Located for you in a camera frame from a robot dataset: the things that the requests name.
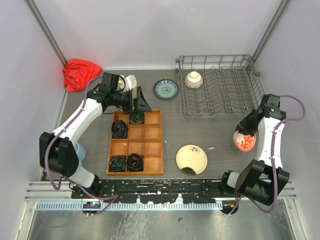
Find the red orange patterned bowl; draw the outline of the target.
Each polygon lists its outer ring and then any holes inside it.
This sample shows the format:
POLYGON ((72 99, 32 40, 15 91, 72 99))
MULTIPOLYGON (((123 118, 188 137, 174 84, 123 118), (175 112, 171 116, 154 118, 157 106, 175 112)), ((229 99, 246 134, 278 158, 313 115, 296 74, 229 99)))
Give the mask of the red orange patterned bowl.
POLYGON ((245 135, 239 130, 235 131, 233 135, 233 142, 235 146, 243 152, 251 151, 256 145, 257 137, 256 135, 245 135))

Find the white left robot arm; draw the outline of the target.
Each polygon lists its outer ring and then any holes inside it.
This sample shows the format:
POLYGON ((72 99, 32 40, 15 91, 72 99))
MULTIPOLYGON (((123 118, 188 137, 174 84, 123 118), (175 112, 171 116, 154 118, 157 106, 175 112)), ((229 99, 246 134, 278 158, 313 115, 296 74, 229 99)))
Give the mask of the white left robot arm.
POLYGON ((52 173, 77 185, 88 198, 97 197, 100 179, 80 164, 75 150, 79 138, 110 106, 120 107, 124 114, 152 111, 134 75, 104 72, 100 78, 93 89, 85 87, 80 106, 61 126, 39 137, 39 164, 55 190, 61 188, 61 182, 55 183, 52 173))

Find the blue green patterned plate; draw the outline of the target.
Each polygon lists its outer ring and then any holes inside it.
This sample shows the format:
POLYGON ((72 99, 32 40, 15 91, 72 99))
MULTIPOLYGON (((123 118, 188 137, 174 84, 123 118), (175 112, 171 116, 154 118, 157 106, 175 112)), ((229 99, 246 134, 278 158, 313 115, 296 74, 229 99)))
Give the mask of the blue green patterned plate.
POLYGON ((154 94, 162 100, 170 100, 177 96, 179 87, 171 79, 161 79, 153 87, 154 94))

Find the yellow green ceramic mug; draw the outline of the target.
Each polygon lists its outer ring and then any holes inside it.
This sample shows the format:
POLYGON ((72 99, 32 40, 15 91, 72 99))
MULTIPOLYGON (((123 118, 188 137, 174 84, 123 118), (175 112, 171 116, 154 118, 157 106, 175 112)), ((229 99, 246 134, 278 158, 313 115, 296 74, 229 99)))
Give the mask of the yellow green ceramic mug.
POLYGON ((124 80, 119 80, 118 86, 121 89, 121 93, 130 93, 131 89, 137 88, 137 80, 134 75, 129 75, 126 78, 124 78, 124 80))

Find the white purple patterned bowl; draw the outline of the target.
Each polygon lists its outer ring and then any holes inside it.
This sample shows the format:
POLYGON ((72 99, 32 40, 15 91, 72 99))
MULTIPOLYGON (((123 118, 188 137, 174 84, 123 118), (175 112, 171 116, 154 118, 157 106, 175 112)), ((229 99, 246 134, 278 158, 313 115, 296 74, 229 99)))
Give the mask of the white purple patterned bowl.
POLYGON ((197 71, 192 71, 187 74, 184 79, 184 84, 190 89, 198 89, 203 85, 203 77, 197 71))

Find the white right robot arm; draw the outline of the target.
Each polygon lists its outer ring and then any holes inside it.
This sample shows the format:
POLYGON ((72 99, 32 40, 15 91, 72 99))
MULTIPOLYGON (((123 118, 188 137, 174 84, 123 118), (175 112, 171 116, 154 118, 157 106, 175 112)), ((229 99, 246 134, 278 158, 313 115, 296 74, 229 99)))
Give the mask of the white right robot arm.
POLYGON ((290 178, 281 162, 281 138, 286 116, 286 112, 280 109, 280 97, 265 94, 258 108, 239 122, 238 133, 246 137, 258 134, 257 154, 241 173, 232 170, 223 173, 219 184, 223 196, 238 194, 266 206, 275 205, 290 178))

